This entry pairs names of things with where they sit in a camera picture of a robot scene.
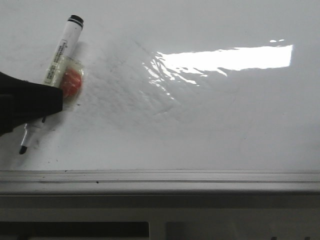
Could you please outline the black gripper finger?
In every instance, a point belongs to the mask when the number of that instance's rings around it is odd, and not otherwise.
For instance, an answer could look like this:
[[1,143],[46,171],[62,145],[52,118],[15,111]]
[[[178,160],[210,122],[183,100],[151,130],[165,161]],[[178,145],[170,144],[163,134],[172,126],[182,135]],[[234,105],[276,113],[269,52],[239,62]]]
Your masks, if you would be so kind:
[[63,109],[59,88],[16,79],[0,73],[0,134]]

